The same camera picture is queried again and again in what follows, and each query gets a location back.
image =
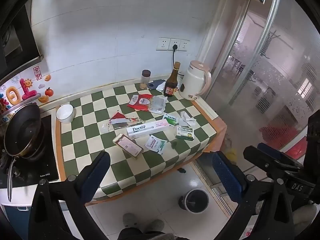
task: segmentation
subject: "red plastic package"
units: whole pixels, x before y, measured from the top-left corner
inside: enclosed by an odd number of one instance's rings
[[[128,107],[148,111],[156,114],[162,114],[165,109],[166,98],[160,98],[150,94],[133,95]]]

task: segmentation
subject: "power outlet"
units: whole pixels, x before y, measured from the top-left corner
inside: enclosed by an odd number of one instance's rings
[[[176,44],[177,45],[177,48],[179,48],[179,46],[180,46],[180,41],[181,40],[177,40],[177,39],[171,39],[170,40],[170,43],[169,43],[169,48],[168,48],[168,50],[173,50],[173,45],[174,44]]]
[[[170,38],[159,38],[156,50],[168,50]]]
[[[180,50],[180,51],[187,51],[188,48],[189,48],[189,44],[190,44],[190,41],[181,40],[180,46],[178,47],[178,50]]]

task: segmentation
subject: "checkered tablecloth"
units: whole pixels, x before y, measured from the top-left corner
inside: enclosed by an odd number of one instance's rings
[[[93,93],[71,101],[70,104],[76,109],[76,117],[70,124],[61,124],[61,145],[67,177],[71,174],[78,175],[86,165],[92,163],[101,150],[110,154],[111,166],[94,195],[96,200],[121,194],[180,165],[201,152],[216,135],[216,131],[194,105],[176,92],[173,97],[168,98],[164,112],[178,117],[181,111],[186,111],[189,116],[193,116],[197,120],[195,139],[177,139],[174,136],[175,128],[170,127],[166,131],[153,134],[168,140],[163,155],[144,147],[149,138],[147,135],[134,140],[144,151],[137,159],[131,158],[112,142],[119,133],[127,134],[126,129],[104,133],[103,125],[108,126],[108,120],[117,111],[126,117],[140,117],[146,122],[162,119],[162,115],[127,107],[132,95],[138,93],[161,94],[157,90],[141,90],[139,84]]]

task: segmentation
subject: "trash can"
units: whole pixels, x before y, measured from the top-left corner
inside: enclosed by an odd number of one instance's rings
[[[208,193],[201,188],[192,189],[185,196],[179,198],[180,208],[192,214],[201,214],[207,208],[208,204]]]

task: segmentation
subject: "bottle cap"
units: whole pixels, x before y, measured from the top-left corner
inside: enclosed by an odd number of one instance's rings
[[[150,70],[147,70],[147,69],[142,70],[142,76],[143,77],[150,77],[150,75],[151,75]]]
[[[179,68],[180,68],[180,62],[176,61],[176,62],[174,63],[173,68],[179,69]]]

